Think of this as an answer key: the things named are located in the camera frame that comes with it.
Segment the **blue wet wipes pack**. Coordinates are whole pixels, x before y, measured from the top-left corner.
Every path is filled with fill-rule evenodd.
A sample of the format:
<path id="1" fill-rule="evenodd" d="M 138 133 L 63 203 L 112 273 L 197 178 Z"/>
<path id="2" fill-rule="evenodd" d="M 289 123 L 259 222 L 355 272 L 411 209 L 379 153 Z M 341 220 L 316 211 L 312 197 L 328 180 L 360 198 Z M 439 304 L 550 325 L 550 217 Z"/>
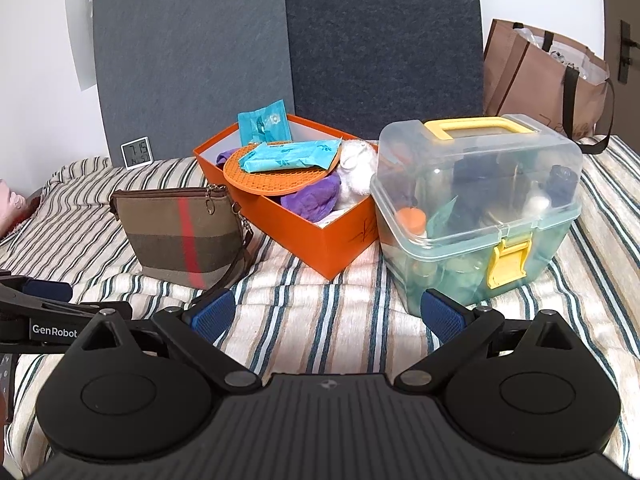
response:
<path id="1" fill-rule="evenodd" d="M 341 140 L 262 143 L 243 155 L 239 164 L 249 174 L 314 167 L 328 170 L 341 144 Z"/>

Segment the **purple fleece cloth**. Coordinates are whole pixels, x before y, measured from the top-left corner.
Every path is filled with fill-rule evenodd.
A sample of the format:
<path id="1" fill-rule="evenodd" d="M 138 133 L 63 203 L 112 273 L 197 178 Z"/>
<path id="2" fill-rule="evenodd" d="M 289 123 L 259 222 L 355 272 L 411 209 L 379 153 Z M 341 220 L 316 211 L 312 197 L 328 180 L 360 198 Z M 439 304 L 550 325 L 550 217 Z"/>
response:
<path id="1" fill-rule="evenodd" d="M 215 165 L 222 171 L 222 173 L 224 173 L 224 163 L 237 150 L 238 148 L 232 148 L 232 150 L 220 152 L 216 156 Z M 306 188 L 302 188 L 300 191 L 293 194 L 283 196 L 261 196 L 243 192 L 237 188 L 234 189 L 245 193 L 251 198 L 265 197 L 267 200 L 272 200 L 284 209 L 291 211 L 293 214 L 297 214 L 300 218 L 310 222 L 319 222 L 334 211 L 338 199 L 338 193 L 340 192 L 340 185 L 340 177 L 334 169 L 327 177 L 314 184 L 308 185 Z"/>

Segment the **orange silicone honeycomb mat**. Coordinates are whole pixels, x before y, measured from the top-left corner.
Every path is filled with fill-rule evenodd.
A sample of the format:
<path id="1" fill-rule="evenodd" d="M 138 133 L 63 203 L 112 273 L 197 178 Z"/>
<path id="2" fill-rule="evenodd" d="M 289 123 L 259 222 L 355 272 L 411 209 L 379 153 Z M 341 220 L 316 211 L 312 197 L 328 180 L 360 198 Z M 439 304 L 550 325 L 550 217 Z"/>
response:
<path id="1" fill-rule="evenodd" d="M 300 191 L 327 177 L 340 161 L 342 146 L 339 145 L 328 169 L 318 166 L 309 168 L 278 169 L 262 172 L 247 172 L 241 168 L 240 161 L 254 151 L 257 144 L 239 148 L 224 163 L 224 177 L 227 182 L 240 191 L 261 196 L 283 196 Z"/>

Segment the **clear plastic storage box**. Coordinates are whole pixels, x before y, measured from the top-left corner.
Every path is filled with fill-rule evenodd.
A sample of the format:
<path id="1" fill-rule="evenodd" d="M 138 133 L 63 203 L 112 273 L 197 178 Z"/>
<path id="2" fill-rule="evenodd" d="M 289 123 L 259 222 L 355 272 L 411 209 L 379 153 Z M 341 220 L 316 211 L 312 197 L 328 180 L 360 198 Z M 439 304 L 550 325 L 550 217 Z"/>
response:
<path id="1" fill-rule="evenodd" d="M 526 115 L 392 122 L 370 191 L 406 311 L 427 289 L 469 306 L 535 281 L 582 212 L 582 150 Z"/>

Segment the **pink cushion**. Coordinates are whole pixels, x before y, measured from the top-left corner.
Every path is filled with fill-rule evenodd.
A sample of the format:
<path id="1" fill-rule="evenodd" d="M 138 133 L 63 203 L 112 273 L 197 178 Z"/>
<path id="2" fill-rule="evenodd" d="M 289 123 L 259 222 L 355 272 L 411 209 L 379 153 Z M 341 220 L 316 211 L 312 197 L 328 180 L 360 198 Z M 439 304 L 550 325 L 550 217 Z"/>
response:
<path id="1" fill-rule="evenodd" d="M 0 180 L 0 237 L 5 237 L 27 216 L 26 198 Z"/>

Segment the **brown plaid zipper pouch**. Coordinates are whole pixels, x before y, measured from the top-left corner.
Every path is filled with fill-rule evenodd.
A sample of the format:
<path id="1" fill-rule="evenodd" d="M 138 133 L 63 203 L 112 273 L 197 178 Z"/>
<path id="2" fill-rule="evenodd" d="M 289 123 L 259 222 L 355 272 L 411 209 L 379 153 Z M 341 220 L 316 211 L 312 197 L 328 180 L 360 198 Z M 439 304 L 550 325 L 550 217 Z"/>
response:
<path id="1" fill-rule="evenodd" d="M 250 266 L 253 230 L 223 184 L 119 190 L 110 207 L 150 278 L 217 290 L 239 281 Z"/>

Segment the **white digital clock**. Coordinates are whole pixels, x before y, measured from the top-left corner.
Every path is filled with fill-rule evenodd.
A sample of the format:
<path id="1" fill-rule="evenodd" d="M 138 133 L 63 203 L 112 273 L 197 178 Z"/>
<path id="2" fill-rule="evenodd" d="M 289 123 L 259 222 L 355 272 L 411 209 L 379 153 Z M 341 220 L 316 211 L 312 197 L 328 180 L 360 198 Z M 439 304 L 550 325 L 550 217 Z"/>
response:
<path id="1" fill-rule="evenodd" d="M 127 169 L 149 166 L 154 162 L 150 140 L 147 136 L 122 144 L 120 151 Z"/>

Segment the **brown paper shopping bag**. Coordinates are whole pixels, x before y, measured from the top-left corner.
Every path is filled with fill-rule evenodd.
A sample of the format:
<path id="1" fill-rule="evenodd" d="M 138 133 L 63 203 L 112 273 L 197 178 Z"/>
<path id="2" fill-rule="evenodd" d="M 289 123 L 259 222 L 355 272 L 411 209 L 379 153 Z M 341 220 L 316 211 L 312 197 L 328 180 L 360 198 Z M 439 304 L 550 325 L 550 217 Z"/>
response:
<path id="1" fill-rule="evenodd" d="M 608 63 L 588 47 L 547 29 L 493 20 L 484 51 L 487 116 L 524 114 L 600 154 L 611 133 L 597 133 L 615 103 Z"/>

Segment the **white pink plush toy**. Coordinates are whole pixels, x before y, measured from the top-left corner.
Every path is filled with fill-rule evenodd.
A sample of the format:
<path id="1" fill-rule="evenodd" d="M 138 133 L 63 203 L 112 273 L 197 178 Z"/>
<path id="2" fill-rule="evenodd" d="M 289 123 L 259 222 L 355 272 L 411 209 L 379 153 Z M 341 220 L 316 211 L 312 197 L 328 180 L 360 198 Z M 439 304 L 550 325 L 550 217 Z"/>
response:
<path id="1" fill-rule="evenodd" d="M 378 153 L 363 140 L 346 140 L 342 144 L 340 161 L 335 172 L 341 185 L 337 209 L 350 208 L 370 194 L 371 178 L 378 170 Z"/>

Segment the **teal cartoon tissue pack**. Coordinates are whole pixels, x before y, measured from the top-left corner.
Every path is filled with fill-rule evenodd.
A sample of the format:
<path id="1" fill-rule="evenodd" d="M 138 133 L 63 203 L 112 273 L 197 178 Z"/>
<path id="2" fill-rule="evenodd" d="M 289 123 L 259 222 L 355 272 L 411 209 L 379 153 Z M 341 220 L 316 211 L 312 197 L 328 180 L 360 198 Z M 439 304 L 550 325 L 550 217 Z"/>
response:
<path id="1" fill-rule="evenodd" d="M 283 100 L 238 114 L 241 145 L 290 142 L 292 134 Z"/>

